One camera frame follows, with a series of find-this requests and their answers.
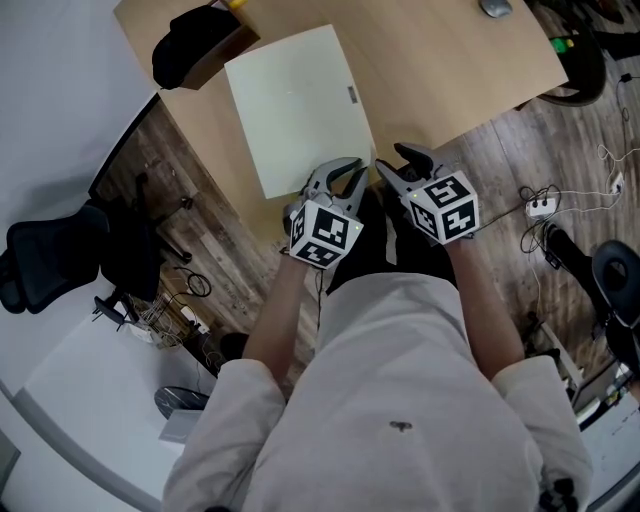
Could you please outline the pale green box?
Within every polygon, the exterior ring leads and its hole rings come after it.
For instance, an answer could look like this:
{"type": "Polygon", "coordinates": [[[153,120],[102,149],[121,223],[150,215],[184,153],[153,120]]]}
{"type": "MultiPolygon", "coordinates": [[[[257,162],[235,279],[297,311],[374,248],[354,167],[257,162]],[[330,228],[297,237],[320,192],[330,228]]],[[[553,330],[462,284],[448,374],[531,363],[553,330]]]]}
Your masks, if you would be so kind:
{"type": "Polygon", "coordinates": [[[373,136],[333,26],[244,53],[225,71],[265,198],[299,191],[339,157],[370,164],[373,136]]]}

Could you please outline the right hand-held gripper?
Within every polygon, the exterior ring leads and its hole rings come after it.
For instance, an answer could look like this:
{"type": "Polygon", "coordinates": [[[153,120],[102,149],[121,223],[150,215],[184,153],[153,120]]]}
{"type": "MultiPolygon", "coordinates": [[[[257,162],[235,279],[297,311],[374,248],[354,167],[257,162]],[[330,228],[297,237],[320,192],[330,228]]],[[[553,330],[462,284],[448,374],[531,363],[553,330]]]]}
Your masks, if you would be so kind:
{"type": "Polygon", "coordinates": [[[479,228],[479,200],[466,175],[422,145],[397,142],[394,149],[408,164],[396,169],[377,159],[375,169],[401,197],[409,222],[441,245],[472,235],[479,228]],[[417,173],[433,174],[425,179],[417,173]]]}

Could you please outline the black mesh office chair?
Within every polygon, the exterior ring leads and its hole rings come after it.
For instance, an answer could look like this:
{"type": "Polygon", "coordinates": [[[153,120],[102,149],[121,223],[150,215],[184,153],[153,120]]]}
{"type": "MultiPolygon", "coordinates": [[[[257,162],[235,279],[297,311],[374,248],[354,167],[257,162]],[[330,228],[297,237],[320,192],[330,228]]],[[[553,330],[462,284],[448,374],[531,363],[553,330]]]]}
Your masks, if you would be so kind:
{"type": "Polygon", "coordinates": [[[145,173],[135,179],[136,198],[89,199],[75,214],[12,225],[0,254],[0,304],[10,313],[38,314],[61,296],[103,276],[115,287],[105,302],[125,296],[155,298],[160,267],[169,253],[185,264],[192,255],[158,232],[166,215],[149,216],[145,173]]]}

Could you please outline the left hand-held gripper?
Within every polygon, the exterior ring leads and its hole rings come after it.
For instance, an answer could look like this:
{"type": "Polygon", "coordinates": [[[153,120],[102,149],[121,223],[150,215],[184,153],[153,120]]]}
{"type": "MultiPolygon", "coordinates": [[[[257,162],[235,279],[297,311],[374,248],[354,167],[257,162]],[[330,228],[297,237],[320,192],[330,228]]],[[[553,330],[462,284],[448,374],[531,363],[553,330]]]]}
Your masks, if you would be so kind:
{"type": "Polygon", "coordinates": [[[369,183],[369,171],[360,169],[361,164],[361,158],[340,157],[313,171],[299,196],[283,212],[289,256],[327,270],[350,252],[363,230],[357,212],[369,183]],[[353,171],[344,190],[333,194],[332,184],[353,171]]]}

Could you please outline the person's left leg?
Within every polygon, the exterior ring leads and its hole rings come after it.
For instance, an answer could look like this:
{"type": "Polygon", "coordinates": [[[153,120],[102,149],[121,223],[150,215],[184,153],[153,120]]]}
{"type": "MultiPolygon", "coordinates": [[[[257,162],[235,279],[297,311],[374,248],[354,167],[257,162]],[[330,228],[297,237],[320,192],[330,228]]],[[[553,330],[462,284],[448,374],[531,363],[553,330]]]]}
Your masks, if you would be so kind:
{"type": "Polygon", "coordinates": [[[372,190],[364,192],[357,217],[363,224],[363,230],[350,252],[335,268],[327,295],[353,279],[392,270],[386,258],[386,214],[372,190]]]}

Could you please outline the black cloth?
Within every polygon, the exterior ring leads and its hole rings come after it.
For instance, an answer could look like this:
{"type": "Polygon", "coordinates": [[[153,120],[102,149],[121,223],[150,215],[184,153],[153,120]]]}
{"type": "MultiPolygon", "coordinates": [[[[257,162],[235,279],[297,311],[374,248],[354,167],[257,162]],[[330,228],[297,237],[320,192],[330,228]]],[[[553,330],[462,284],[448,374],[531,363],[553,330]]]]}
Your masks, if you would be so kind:
{"type": "Polygon", "coordinates": [[[240,26],[230,11],[213,5],[202,5],[174,18],[152,53],[154,81],[162,89],[178,88],[193,66],[240,26]]]}

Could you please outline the person's white shirt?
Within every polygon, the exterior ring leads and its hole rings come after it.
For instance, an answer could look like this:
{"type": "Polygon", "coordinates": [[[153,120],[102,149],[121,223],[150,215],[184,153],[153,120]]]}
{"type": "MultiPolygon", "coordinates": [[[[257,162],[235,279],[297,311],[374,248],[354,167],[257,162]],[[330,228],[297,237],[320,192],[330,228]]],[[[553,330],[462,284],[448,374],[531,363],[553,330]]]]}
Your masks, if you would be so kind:
{"type": "Polygon", "coordinates": [[[458,291],[401,273],[342,285],[290,397],[224,364],[163,512],[565,512],[593,470],[554,361],[484,377],[458,291]]]}

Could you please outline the person's left forearm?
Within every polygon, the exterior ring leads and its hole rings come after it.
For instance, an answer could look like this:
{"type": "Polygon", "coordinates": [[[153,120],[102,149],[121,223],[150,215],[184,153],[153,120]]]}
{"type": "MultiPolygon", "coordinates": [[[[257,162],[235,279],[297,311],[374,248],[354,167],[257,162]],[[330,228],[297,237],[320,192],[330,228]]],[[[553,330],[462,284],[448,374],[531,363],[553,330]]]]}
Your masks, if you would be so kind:
{"type": "Polygon", "coordinates": [[[308,266],[282,255],[271,289],[244,347],[242,360],[258,363],[282,391],[294,360],[308,266]]]}

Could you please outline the grey computer mouse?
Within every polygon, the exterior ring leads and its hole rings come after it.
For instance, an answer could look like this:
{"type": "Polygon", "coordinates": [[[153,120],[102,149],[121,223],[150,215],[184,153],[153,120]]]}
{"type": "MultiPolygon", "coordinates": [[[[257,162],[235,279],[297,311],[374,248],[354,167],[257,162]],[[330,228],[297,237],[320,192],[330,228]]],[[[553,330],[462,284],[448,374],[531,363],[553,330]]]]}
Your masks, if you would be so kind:
{"type": "Polygon", "coordinates": [[[508,16],[513,12],[509,0],[478,0],[478,3],[482,11],[494,19],[508,16]]]}

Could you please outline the black router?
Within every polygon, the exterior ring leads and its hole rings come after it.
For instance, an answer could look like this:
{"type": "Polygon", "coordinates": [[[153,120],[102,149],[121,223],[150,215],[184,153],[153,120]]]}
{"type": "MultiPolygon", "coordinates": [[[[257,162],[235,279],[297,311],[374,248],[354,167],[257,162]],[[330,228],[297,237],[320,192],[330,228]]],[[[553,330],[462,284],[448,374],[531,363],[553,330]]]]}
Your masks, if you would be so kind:
{"type": "Polygon", "coordinates": [[[125,324],[134,325],[139,321],[139,315],[127,294],[113,293],[105,300],[95,297],[94,304],[94,314],[106,316],[117,325],[118,329],[125,324]]]}

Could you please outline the person's right forearm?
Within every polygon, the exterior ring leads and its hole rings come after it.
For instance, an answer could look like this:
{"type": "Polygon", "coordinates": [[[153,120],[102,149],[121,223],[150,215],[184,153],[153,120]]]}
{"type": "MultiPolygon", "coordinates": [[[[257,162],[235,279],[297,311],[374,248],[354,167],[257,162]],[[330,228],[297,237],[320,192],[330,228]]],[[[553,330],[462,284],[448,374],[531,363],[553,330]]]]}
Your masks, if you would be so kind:
{"type": "Polygon", "coordinates": [[[519,332],[475,241],[458,239],[445,249],[458,286],[473,357],[481,373],[492,380],[524,359],[519,332]]]}

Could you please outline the person's leg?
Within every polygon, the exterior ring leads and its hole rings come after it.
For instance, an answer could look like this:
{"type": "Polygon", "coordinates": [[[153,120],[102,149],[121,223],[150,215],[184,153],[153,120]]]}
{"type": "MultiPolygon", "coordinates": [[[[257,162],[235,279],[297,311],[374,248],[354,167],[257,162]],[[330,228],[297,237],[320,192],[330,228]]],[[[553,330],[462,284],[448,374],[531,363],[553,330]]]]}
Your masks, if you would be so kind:
{"type": "Polygon", "coordinates": [[[592,258],[583,253],[567,232],[553,222],[547,222],[544,226],[542,250],[554,269],[563,267],[584,289],[595,284],[592,258]]]}
{"type": "Polygon", "coordinates": [[[448,281],[457,287],[453,266],[442,245],[431,245],[428,237],[407,217],[398,197],[385,196],[383,208],[396,234],[396,269],[448,281]]]}
{"type": "Polygon", "coordinates": [[[386,214],[372,190],[364,192],[357,217],[363,224],[363,230],[350,252],[335,268],[327,295],[353,279],[392,270],[386,258],[386,214]]]}

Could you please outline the black marble round table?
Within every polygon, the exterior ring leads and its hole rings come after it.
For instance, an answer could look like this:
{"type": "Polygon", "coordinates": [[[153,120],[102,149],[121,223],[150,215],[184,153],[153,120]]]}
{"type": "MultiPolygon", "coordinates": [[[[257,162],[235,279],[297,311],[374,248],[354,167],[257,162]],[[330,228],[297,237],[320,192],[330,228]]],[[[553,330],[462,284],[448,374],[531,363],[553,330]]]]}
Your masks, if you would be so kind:
{"type": "Polygon", "coordinates": [[[177,386],[161,387],[154,393],[154,403],[166,420],[177,410],[202,411],[208,400],[208,395],[177,386]]]}

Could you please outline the white box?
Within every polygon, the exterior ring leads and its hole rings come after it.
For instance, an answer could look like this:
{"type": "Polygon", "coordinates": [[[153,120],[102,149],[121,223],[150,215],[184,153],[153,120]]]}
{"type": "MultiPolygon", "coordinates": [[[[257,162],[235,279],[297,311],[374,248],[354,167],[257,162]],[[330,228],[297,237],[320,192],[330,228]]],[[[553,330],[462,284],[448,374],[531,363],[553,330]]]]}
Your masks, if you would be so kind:
{"type": "Polygon", "coordinates": [[[181,454],[201,414],[201,410],[174,410],[160,432],[160,443],[181,454]]]}

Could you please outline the white power strip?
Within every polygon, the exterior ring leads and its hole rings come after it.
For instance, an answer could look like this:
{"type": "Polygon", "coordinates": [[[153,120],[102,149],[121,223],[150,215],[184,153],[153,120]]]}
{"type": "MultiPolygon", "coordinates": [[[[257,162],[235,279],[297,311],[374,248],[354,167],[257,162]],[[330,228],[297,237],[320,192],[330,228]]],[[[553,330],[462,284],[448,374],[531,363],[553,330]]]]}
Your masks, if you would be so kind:
{"type": "Polygon", "coordinates": [[[558,203],[554,197],[538,197],[526,203],[525,212],[531,219],[544,219],[553,215],[557,206],[558,203]]]}
{"type": "Polygon", "coordinates": [[[210,332],[210,328],[189,306],[183,306],[180,311],[189,324],[192,325],[199,333],[208,334],[210,332]]]}

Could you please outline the black round stool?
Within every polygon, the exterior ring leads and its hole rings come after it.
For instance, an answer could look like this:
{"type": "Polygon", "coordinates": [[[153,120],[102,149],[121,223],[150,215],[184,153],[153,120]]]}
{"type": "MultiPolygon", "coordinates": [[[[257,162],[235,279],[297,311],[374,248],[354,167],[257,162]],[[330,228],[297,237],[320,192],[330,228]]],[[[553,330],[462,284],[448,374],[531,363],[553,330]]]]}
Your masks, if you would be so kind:
{"type": "Polygon", "coordinates": [[[249,336],[244,333],[228,333],[220,338],[220,352],[226,361],[238,360],[243,357],[249,336]]]}

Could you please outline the black chair with grey headrest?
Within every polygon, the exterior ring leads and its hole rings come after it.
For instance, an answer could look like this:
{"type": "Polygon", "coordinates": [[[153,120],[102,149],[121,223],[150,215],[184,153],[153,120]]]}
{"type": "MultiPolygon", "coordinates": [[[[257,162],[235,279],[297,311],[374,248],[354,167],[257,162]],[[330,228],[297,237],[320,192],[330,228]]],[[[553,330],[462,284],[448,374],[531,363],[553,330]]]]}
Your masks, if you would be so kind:
{"type": "Polygon", "coordinates": [[[640,323],[640,255],[619,240],[603,243],[592,259],[595,282],[618,321],[640,323]]]}

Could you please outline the person's right leg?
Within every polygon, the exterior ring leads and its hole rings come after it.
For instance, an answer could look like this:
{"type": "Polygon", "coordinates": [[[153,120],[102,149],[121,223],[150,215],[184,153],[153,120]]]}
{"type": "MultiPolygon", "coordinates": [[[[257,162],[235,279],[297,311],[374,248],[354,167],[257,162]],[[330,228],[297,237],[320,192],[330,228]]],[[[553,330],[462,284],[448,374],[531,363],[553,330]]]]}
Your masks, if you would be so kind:
{"type": "Polygon", "coordinates": [[[398,197],[385,196],[383,208],[396,234],[396,269],[448,281],[457,287],[453,266],[442,245],[431,245],[428,237],[407,217],[398,197]]]}

